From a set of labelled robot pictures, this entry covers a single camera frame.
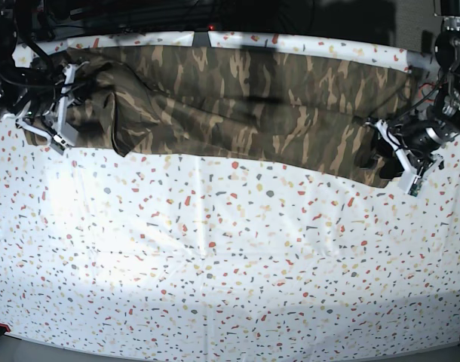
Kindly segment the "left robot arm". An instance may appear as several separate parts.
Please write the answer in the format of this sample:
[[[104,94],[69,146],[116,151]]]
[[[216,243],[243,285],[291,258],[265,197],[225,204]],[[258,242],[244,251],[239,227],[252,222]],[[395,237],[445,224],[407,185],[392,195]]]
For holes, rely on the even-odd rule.
[[[434,13],[442,19],[434,43],[437,82],[397,117],[369,117],[366,123],[374,130],[373,140],[355,158],[361,169],[373,169],[383,158],[379,177],[397,178],[399,187],[411,196],[418,195],[435,169],[444,167],[437,150],[460,135],[460,1],[435,1]]]

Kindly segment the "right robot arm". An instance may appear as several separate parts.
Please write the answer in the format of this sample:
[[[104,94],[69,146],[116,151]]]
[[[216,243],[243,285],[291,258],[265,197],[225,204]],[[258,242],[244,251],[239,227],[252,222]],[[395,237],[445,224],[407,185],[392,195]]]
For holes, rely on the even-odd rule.
[[[31,39],[30,11],[31,5],[23,1],[0,1],[0,121],[14,119],[18,128],[63,154],[78,139],[78,131],[67,121],[68,109],[77,100],[74,92],[89,82],[76,78],[81,63],[55,66]],[[18,44],[27,46],[42,64],[17,66],[13,54]]]

